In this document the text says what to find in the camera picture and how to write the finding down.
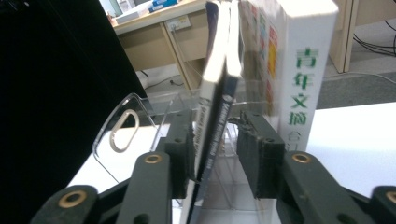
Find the cable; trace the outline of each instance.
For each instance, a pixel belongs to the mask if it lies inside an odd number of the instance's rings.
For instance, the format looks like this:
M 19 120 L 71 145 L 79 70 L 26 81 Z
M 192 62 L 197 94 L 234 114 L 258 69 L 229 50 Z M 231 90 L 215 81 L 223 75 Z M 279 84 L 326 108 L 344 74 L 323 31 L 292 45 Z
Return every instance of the cable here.
M 181 86 L 184 84 L 184 83 L 177 84 L 174 80 L 170 80 L 170 83 L 171 83 L 171 85 L 177 85 L 177 86 Z
M 143 73 L 146 77 L 148 77 L 149 75 L 147 73 L 145 73 L 145 71 L 140 71 L 141 73 Z
M 147 86 L 147 87 L 145 88 L 145 90 L 148 89 L 148 88 L 151 88 L 151 87 L 158 86 L 158 85 L 160 85 L 161 83 L 165 82 L 166 80 L 168 80 L 168 79 L 170 79 L 170 78 L 172 78 L 172 77 L 177 77 L 177 76 L 180 76 L 180 75 L 174 75 L 174 76 L 168 77 L 168 78 L 166 78 L 166 79 L 160 81 L 159 83 L 153 84 L 153 85 L 151 85 L 151 86 Z
M 382 76 L 382 75 L 379 75 L 379 74 L 358 73 L 358 72 L 349 72 L 349 73 L 343 73 L 343 74 L 338 74 L 338 75 L 331 76 L 331 77 L 325 77 L 325 78 L 323 78 L 323 79 L 332 78 L 332 77 L 347 76 L 347 75 L 363 75 L 363 76 L 375 76 L 375 77 L 381 77 L 381 78 L 384 78 L 386 81 L 388 81 L 388 82 L 390 82 L 390 83 L 392 83 L 392 84 L 395 84 L 395 85 L 396 85 L 396 81 L 394 81 L 394 80 L 392 80 L 392 79 L 390 79 L 390 78 L 388 78 L 388 77 L 384 77 L 384 76 Z
M 354 35 L 353 39 L 354 39 L 358 44 L 360 44 L 362 47 L 364 47 L 364 48 L 370 50 L 371 52 L 396 57 L 396 55 L 394 54 L 394 52 L 391 52 L 391 51 L 388 51 L 388 50 L 385 50 L 385 49 L 381 49 L 381 48 L 391 48 L 391 49 L 393 49 L 393 51 L 394 51 L 394 47 L 378 46 L 378 45 L 374 45 L 374 44 L 369 44 L 369 43 L 366 43 L 366 42 L 360 40 L 360 39 L 358 38 L 357 35 Z
M 390 29 L 392 29 L 392 30 L 394 30 L 394 31 L 396 31 L 396 29 L 395 28 L 393 28 L 393 26 L 391 26 L 387 21 L 385 21 L 385 23 L 387 24 L 387 26 L 388 27 L 390 27 Z
M 387 24 L 388 27 L 390 27 L 392 30 L 396 31 L 396 29 L 391 26 L 388 21 L 385 21 L 385 23 Z M 393 56 L 396 57 L 396 35 L 393 39 L 393 46 L 379 46 L 379 45 L 375 45 L 375 44 L 370 44 L 367 42 L 362 41 L 361 39 L 358 38 L 358 36 L 356 34 L 354 34 L 353 39 L 360 44 L 362 47 L 370 50 L 371 52 L 374 53 L 378 53 L 378 54 L 383 54 L 383 55 L 387 55 L 387 56 Z

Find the white book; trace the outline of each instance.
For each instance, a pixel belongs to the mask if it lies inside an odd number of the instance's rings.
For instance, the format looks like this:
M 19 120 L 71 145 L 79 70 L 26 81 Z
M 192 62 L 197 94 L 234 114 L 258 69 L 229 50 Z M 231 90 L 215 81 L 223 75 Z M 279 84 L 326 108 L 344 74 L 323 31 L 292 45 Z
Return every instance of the white book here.
M 266 102 L 262 112 L 287 150 L 305 151 L 338 7 L 332 0 L 248 0 L 241 11 L 251 51 L 244 78 L 261 83 L 247 92 Z
M 229 34 L 230 2 L 208 1 L 206 13 L 209 27 L 207 61 L 200 86 L 199 104 L 194 129 L 195 176 L 202 176 L 209 149 L 209 137 L 214 131 L 213 120 L 219 110 L 224 64 Z M 189 181 L 183 200 L 180 223 L 188 223 L 196 183 Z

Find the brass screw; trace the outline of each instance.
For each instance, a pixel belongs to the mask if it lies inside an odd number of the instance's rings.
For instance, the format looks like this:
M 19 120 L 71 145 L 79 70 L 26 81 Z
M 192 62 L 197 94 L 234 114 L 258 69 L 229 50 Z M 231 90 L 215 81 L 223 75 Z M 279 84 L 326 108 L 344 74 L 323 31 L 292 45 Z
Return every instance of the brass screw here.
M 294 154 L 292 158 L 300 163 L 309 163 L 311 162 L 311 158 L 305 154 Z
M 145 158 L 145 162 L 154 164 L 160 162 L 162 159 L 163 158 L 160 155 L 149 155 Z
M 75 200 L 72 200 L 71 196 L 78 196 Z M 75 190 L 68 194 L 65 194 L 61 200 L 59 200 L 59 206 L 62 208 L 70 208 L 81 204 L 87 198 L 87 193 L 84 190 Z
M 396 191 L 389 191 L 387 192 L 387 198 L 393 202 L 396 203 Z

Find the book spine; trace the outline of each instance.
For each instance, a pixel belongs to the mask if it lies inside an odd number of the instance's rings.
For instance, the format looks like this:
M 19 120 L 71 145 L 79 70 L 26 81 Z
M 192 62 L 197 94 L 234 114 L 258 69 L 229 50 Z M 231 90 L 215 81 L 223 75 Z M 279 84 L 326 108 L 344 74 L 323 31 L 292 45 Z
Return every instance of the book spine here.
M 306 151 L 335 19 L 335 12 L 289 18 L 278 125 L 287 150 Z
M 159 6 L 159 5 L 161 5 L 161 4 L 163 4 L 163 3 L 166 3 L 168 0 L 153 0 L 152 1 L 152 5 L 153 6 Z
M 191 207 L 192 210 L 191 220 L 189 222 L 190 224 L 194 224 L 198 221 L 199 214 L 204 203 L 207 185 L 210 179 L 210 175 L 212 174 L 212 169 L 218 153 L 221 138 L 227 124 L 227 118 L 230 115 L 238 79 L 238 77 L 227 76 L 224 83 L 224 90 L 221 96 L 221 102 L 219 104 L 219 113 L 213 122 L 214 124 L 216 124 L 216 126 L 212 137 L 210 138 L 210 147 L 208 154 L 205 158 L 205 168 L 203 170 L 201 181 L 196 187 L 198 188 L 198 190 L 196 192 L 194 206 Z
M 152 12 L 158 11 L 158 10 L 160 10 L 162 8 L 170 7 L 170 6 L 174 5 L 174 4 L 177 4 L 177 0 L 167 0 L 166 2 L 164 2 L 162 4 L 159 4 L 157 6 L 153 5 L 152 7 L 149 7 L 148 11 L 150 13 L 152 13 Z

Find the floor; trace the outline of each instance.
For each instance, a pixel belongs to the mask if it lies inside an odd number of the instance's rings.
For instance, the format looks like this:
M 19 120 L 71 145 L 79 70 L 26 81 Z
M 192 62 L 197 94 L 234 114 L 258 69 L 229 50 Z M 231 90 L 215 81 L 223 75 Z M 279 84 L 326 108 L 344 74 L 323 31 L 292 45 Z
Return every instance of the floor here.
M 396 28 L 396 19 L 388 24 Z M 396 30 L 384 21 L 359 26 L 355 35 L 364 42 L 388 46 L 394 51 Z M 137 72 L 148 95 L 183 91 L 175 65 Z M 371 52 L 353 43 L 350 70 L 339 74 L 328 60 L 318 100 L 318 109 L 396 101 L 396 57 Z

